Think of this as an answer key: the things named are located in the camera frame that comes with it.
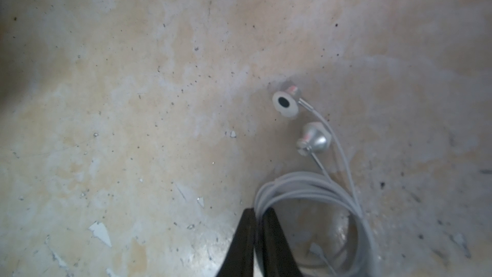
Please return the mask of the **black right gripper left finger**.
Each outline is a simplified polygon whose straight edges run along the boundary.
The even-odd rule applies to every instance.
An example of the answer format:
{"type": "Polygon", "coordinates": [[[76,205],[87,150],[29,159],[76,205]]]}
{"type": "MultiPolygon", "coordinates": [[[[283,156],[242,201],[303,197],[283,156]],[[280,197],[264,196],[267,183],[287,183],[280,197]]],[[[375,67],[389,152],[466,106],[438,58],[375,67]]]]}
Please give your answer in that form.
{"type": "Polygon", "coordinates": [[[217,277],[254,276],[256,226],[254,209],[245,209],[217,277]]]}

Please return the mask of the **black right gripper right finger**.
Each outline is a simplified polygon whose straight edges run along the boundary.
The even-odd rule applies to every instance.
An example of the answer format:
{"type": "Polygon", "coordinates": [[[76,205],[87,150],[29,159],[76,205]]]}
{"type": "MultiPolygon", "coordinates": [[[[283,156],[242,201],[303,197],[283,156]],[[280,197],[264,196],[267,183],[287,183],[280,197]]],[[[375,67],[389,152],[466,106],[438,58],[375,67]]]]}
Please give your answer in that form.
{"type": "Polygon", "coordinates": [[[266,277],[302,276],[273,208],[267,209],[260,221],[258,262],[266,277]]]}

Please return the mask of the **white wired earphones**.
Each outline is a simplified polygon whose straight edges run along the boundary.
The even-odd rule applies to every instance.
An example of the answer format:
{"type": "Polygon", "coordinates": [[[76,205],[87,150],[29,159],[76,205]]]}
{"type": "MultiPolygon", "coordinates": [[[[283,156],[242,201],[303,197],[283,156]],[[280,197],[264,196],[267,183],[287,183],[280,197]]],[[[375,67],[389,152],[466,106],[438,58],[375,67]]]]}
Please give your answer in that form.
{"type": "Polygon", "coordinates": [[[332,276],[380,276],[381,272],[375,256],[375,241],[372,231],[363,214],[359,200],[354,192],[347,192],[336,183],[326,171],[317,154],[327,151],[332,143],[342,157],[350,186],[354,186],[352,173],[343,148],[328,121],[302,98],[298,87],[291,85],[277,91],[272,96],[274,108],[284,117],[294,117],[304,108],[317,120],[303,126],[301,136],[296,142],[300,155],[310,156],[320,169],[320,173],[297,171],[284,174],[272,182],[264,184],[256,194],[253,209],[258,226],[263,214],[269,208],[286,200],[310,200],[318,203],[337,205],[349,212],[349,223],[356,227],[355,252],[345,261],[346,268],[336,268],[335,262],[348,250],[343,245],[332,257],[326,256],[321,246],[312,243],[310,253],[326,265],[332,276]]]}

